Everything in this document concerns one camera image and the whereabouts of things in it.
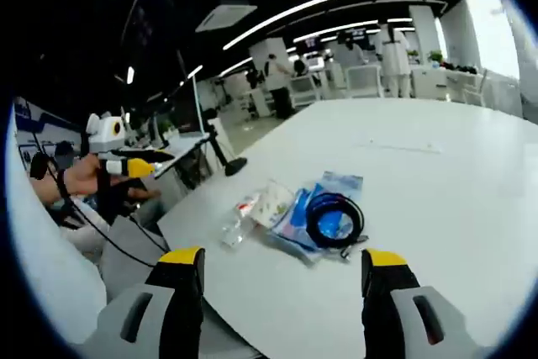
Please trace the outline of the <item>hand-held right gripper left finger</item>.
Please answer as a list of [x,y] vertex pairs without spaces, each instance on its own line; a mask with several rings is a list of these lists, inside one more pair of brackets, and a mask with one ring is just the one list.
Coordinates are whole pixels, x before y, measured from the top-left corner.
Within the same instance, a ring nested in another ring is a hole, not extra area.
[[81,358],[197,358],[203,323],[205,250],[163,255],[145,282],[125,289],[100,312],[79,345]]

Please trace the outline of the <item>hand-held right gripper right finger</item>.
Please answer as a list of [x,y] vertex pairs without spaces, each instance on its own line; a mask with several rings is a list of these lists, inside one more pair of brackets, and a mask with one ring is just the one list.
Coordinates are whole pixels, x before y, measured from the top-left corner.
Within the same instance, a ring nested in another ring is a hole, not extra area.
[[361,253],[367,358],[476,358],[463,314],[389,251]]

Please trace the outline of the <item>person's left hand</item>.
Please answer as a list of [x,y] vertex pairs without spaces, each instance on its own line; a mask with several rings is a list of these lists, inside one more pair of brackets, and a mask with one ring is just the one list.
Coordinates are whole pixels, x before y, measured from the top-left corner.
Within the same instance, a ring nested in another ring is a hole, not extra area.
[[91,195],[98,191],[100,160],[93,154],[84,156],[64,170],[63,183],[69,195]]

